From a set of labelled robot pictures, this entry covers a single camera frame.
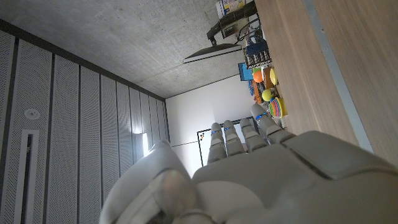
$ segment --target yellow ball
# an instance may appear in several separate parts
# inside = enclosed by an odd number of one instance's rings
[[[274,94],[271,90],[264,90],[261,96],[264,101],[270,102]]]

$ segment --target wooden table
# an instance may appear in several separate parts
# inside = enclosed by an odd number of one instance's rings
[[[397,1],[313,3],[375,154],[398,166]],[[291,130],[358,145],[303,0],[256,5]]]

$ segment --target white wall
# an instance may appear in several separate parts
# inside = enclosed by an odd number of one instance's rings
[[[197,131],[251,116],[253,99],[239,75],[166,99],[170,143],[190,175],[201,167]]]

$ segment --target colorful toy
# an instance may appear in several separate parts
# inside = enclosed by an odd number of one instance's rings
[[[254,79],[254,81],[255,81],[256,83],[262,82],[262,73],[261,73],[261,70],[260,70],[260,71],[254,72],[254,74],[253,74],[253,79]]]
[[[275,96],[275,94],[271,89],[268,89],[268,90],[264,90],[262,92],[261,96],[264,101],[270,102],[272,97]]]
[[[282,118],[287,115],[283,98],[276,97],[269,103],[270,114]]]
[[[278,77],[275,74],[274,68],[271,68],[271,70],[269,71],[269,78],[271,79],[272,84],[278,84]]]

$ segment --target cable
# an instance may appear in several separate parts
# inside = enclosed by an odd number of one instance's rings
[[[259,26],[258,26],[257,28],[255,28],[252,32],[249,32],[248,34],[245,34],[244,36],[241,37],[241,32],[242,32],[242,30],[243,30],[244,28],[246,28],[248,25],[250,25],[250,24],[252,24],[253,22],[256,22],[256,21],[259,21]],[[239,35],[238,35],[237,38],[236,38],[237,41],[235,42],[235,44],[237,44],[239,41],[244,40],[244,38],[245,38],[246,36],[248,36],[248,35],[252,34],[253,32],[257,31],[258,29],[260,29],[260,27],[261,27],[261,22],[260,22],[259,15],[257,14],[257,19],[255,19],[255,20],[253,20],[253,21],[247,23],[246,25],[244,25],[244,26],[242,27],[241,30],[239,30]]]

